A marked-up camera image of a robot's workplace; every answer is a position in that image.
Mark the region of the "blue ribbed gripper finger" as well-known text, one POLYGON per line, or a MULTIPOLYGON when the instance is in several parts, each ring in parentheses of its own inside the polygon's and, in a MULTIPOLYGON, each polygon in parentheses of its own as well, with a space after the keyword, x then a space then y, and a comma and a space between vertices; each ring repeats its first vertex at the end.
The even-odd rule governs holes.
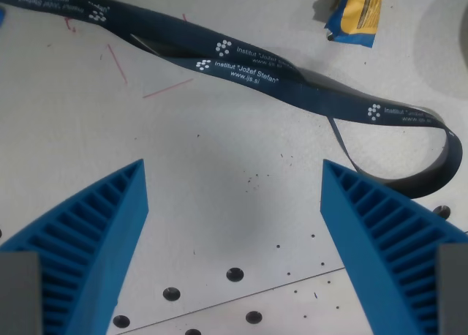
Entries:
POLYGON ((408 197, 335 162, 320 213, 374 334, 438 334, 436 250, 467 235, 408 197))
POLYGON ((39 257, 44 334, 105 334, 148 215, 139 159, 58 204, 1 245, 39 257))

